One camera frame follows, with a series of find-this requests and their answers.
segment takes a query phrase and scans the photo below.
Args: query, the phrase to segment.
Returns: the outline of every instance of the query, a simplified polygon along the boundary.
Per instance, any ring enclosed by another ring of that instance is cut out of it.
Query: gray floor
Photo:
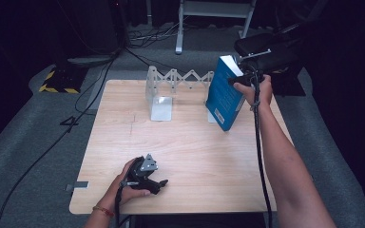
[[[235,54],[233,42],[238,39],[238,29],[189,30],[185,33],[182,55],[174,53],[175,36],[131,51],[180,71],[195,69],[202,75],[214,70],[219,56]],[[148,63],[164,72],[170,69]],[[0,135],[0,208],[16,181],[66,130],[59,123],[79,115],[74,106],[80,94],[38,92],[51,68],[42,69],[31,79],[29,87],[34,95]],[[97,79],[101,69],[92,68],[88,72],[83,91]],[[126,71],[146,70],[145,64],[123,52],[111,66],[109,77],[122,78]],[[307,72],[301,71],[298,77],[306,96],[276,97],[293,142],[337,226],[365,227],[365,199],[360,185],[319,115]],[[90,95],[96,94],[91,90],[78,102],[79,109],[84,109]],[[77,178],[93,122],[94,116],[84,116],[30,170],[12,194],[1,227],[83,226],[86,216],[75,216],[68,211],[71,194],[64,188]]]

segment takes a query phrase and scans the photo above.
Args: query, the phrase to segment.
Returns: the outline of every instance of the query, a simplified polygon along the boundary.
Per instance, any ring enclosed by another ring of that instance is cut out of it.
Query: table top
[[[123,205],[122,214],[267,210],[259,177],[254,114],[248,103],[230,131],[223,132],[207,120],[204,87],[179,86],[171,96],[172,121],[152,122],[145,81],[106,83],[78,177],[78,181],[88,181],[88,188],[75,188],[71,213],[90,214],[125,163],[148,153],[159,166],[150,178],[169,182],[158,195]],[[271,107],[290,139],[274,98]],[[267,189],[276,210],[268,180]]]

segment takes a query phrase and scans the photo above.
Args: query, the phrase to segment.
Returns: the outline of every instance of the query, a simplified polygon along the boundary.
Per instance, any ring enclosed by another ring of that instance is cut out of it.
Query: book
[[[230,130],[245,101],[242,93],[228,84],[228,78],[242,75],[231,55],[219,58],[205,105],[223,131]]]

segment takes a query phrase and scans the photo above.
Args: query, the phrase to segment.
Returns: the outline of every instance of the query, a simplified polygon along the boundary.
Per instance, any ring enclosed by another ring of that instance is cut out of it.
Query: red bracelet
[[[93,211],[94,210],[100,210],[100,211],[106,213],[106,216],[109,216],[109,217],[112,217],[112,218],[115,216],[115,214],[113,212],[111,212],[111,211],[109,211],[109,210],[107,210],[107,209],[105,209],[104,207],[101,207],[101,206],[94,206]]]

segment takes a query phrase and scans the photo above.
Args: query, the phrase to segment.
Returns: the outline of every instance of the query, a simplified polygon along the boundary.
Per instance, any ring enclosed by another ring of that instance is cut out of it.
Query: finger
[[[133,163],[135,160],[136,160],[136,158],[135,158],[135,159],[130,160],[129,162],[127,162],[127,163],[125,164],[125,166],[124,166],[124,168],[123,168],[123,172],[122,172],[122,174],[123,174],[123,175],[125,175],[125,174],[126,174],[126,172],[128,171],[129,167],[132,165],[132,163]]]
[[[253,89],[252,87],[250,87],[250,86],[245,86],[245,85],[240,84],[240,83],[234,83],[234,84],[233,84],[233,87],[234,87],[237,91],[241,92],[241,93],[242,93],[242,94],[244,94],[244,95],[251,94],[251,93],[254,91],[254,89]]]
[[[268,74],[264,74],[263,79],[264,82],[269,82],[269,83],[271,82],[271,76],[269,76]]]
[[[146,190],[146,189],[132,189],[130,187],[126,187],[123,190],[123,196],[122,196],[122,202],[121,204],[124,204],[126,202],[128,202],[131,199],[134,198],[141,198],[141,197],[146,197],[150,195],[150,191]]]

